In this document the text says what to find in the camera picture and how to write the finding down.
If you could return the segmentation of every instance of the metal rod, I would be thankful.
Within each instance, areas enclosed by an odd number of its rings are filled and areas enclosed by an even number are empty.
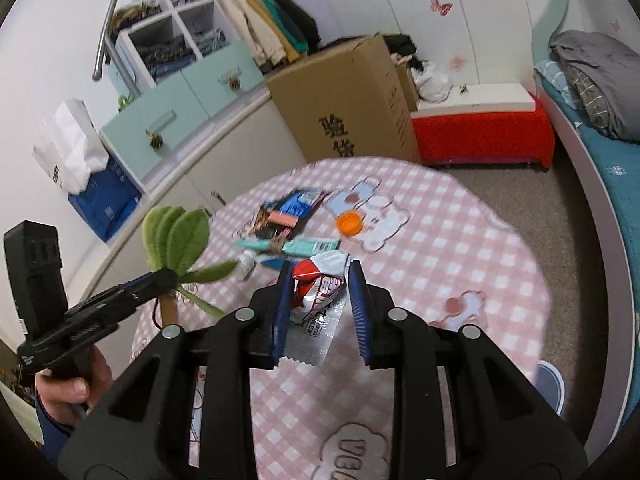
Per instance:
[[[100,43],[98,44],[98,53],[95,56],[95,66],[94,66],[94,81],[100,81],[102,79],[102,63],[104,62],[104,49],[105,49],[105,40],[109,35],[109,25],[111,24],[111,18],[113,17],[113,11],[116,9],[116,4],[118,0],[111,0],[109,2],[109,7],[107,8],[107,15],[104,17],[104,23],[102,24],[102,30],[100,32]]]
[[[111,56],[111,62],[116,66],[118,72],[120,72],[120,76],[122,76],[122,80],[129,89],[129,93],[131,94],[131,96],[134,99],[139,98],[140,90],[138,89],[136,82],[131,78],[129,70],[127,70],[127,67],[120,57],[120,54],[116,51],[116,47],[113,44],[113,41],[111,41],[111,38],[104,38],[104,46],[106,47],[109,56]]]

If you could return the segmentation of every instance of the silver screw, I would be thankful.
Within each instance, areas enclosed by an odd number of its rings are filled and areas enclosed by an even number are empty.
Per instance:
[[[389,316],[389,319],[392,319],[393,321],[404,321],[409,314],[407,314],[404,308],[396,307],[392,308],[387,315]]]
[[[478,339],[481,336],[482,332],[475,325],[466,325],[462,329],[462,335],[467,339]]]
[[[162,337],[165,339],[175,339],[180,335],[180,327],[177,325],[168,325],[162,329]]]
[[[239,308],[236,310],[236,319],[238,321],[249,321],[253,319],[255,316],[255,312],[250,308]]]

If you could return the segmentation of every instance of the artificial plant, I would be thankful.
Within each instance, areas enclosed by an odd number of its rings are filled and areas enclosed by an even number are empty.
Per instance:
[[[226,278],[238,265],[229,260],[209,267],[191,269],[209,242],[209,215],[203,209],[185,211],[183,207],[152,208],[142,221],[142,243],[151,270],[169,268],[178,275],[175,291],[159,298],[162,323],[178,322],[175,292],[193,301],[215,319],[224,316],[219,308],[186,290],[187,283],[212,283]]]

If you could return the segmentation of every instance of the teal curved trim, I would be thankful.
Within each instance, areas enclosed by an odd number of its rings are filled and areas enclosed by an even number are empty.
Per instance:
[[[549,0],[545,12],[531,32],[533,63],[549,59],[549,40],[564,20],[569,0]]]

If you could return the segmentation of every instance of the light green drawer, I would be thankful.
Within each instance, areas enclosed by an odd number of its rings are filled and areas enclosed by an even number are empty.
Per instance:
[[[139,180],[171,153],[180,142],[209,120],[181,73],[147,90],[103,129],[121,160]],[[147,131],[162,137],[164,146],[153,150]]]
[[[244,41],[236,41],[214,52],[182,70],[182,74],[209,117],[263,81]],[[230,87],[230,77],[240,81],[238,90]]]

